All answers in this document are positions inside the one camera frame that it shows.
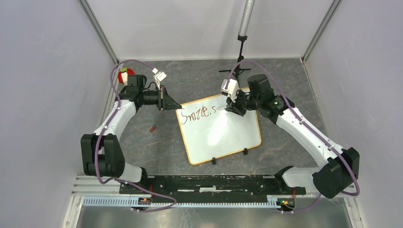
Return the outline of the yellow framed whiteboard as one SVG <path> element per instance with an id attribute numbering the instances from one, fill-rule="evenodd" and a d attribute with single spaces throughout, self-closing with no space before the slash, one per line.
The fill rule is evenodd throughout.
<path id="1" fill-rule="evenodd" d="M 210 162 L 213 157 L 218 159 L 262 143 L 256 111 L 239 116 L 217 110 L 225 106 L 226 97 L 214 95 L 184 103 L 176 110 L 190 164 Z"/>

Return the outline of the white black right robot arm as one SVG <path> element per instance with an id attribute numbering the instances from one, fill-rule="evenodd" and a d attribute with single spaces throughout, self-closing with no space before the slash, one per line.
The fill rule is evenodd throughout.
<path id="1" fill-rule="evenodd" d="M 275 179 L 277 192 L 286 194 L 293 187 L 313 189 L 322 196 L 332 199 L 347 192 L 350 185 L 358 186 L 360 154 L 353 147 L 343 148 L 320 132 L 297 107 L 283 95 L 276 95 L 264 75 L 254 75 L 248 80 L 249 92 L 243 92 L 235 79 L 225 79 L 221 92 L 225 95 L 225 110 L 244 116 L 248 111 L 257 111 L 264 118 L 290 134 L 316 162 L 314 168 L 285 168 L 280 178 Z"/>

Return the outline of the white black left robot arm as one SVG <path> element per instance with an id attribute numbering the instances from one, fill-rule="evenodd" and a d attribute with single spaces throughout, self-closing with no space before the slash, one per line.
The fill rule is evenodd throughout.
<path id="1" fill-rule="evenodd" d="M 144 75 L 128 76 L 107 119 L 92 134 L 84 134 L 80 140 L 85 175 L 129 181 L 132 189 L 140 194 L 149 189 L 145 170 L 125 161 L 119 140 L 140 107 L 154 105 L 161 111 L 181 109 L 182 106 L 161 84 L 165 78 L 164 72 L 157 72 L 154 75 L 156 88 L 150 90 L 145 87 L 147 79 Z"/>

